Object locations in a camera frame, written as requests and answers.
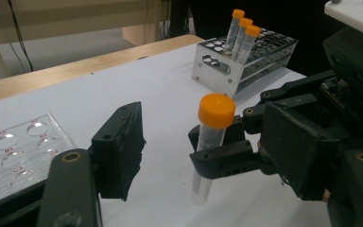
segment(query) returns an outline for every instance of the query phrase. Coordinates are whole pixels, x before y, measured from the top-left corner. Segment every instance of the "white table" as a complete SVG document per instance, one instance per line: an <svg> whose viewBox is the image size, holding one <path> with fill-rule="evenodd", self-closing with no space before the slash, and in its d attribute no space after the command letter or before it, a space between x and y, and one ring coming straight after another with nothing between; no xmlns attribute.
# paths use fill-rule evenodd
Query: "white table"
<svg viewBox="0 0 363 227"><path fill-rule="evenodd" d="M209 89L191 79L195 45L93 72L0 100L0 130L52 111L80 148L120 106L141 101L141 170L127 202L101 200L104 226L330 226L326 203L301 201L278 175L259 171L215 180L207 203L189 199L193 152L187 133ZM236 114L255 105L259 92L302 78L280 70L236 98ZM256 149L259 135L248 137Z"/></svg>

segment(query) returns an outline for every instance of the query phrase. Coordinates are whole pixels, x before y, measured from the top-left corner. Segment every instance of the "test tube rack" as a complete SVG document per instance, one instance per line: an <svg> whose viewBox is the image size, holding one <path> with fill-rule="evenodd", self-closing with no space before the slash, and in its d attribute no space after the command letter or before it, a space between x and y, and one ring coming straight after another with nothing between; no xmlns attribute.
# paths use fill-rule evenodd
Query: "test tube rack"
<svg viewBox="0 0 363 227"><path fill-rule="evenodd" d="M225 55L225 38L197 44L192 79L214 92L234 97L271 72L286 67L297 39L262 28L243 65Z"/></svg>

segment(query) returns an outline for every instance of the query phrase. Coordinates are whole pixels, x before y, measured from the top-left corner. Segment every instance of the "cable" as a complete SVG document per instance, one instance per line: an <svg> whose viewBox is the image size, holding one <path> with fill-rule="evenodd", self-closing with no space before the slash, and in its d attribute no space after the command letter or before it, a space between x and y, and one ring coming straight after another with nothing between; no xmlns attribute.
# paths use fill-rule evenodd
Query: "cable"
<svg viewBox="0 0 363 227"><path fill-rule="evenodd" d="M20 65L22 66L23 72L26 72L25 66L23 65L22 60L20 59L20 57L17 55L16 50L13 47L13 43L10 39L9 33L8 33L8 27L6 26L5 22L2 20L2 18L0 17L0 25L2 26L2 28L5 30L5 34L8 38L9 44L10 44L10 48L13 51L13 54L16 56L17 60L19 61Z"/></svg>
<svg viewBox="0 0 363 227"><path fill-rule="evenodd" d="M32 63L27 55L25 44L23 43L22 33L20 32L19 24L17 23L16 15L14 14L13 5L11 4L11 0L8 0L8 4L10 6L11 16L13 18L14 27L16 28L17 38L19 39L20 46L22 47L23 53L25 53L28 64L30 65L30 71L34 72L34 68Z"/></svg>

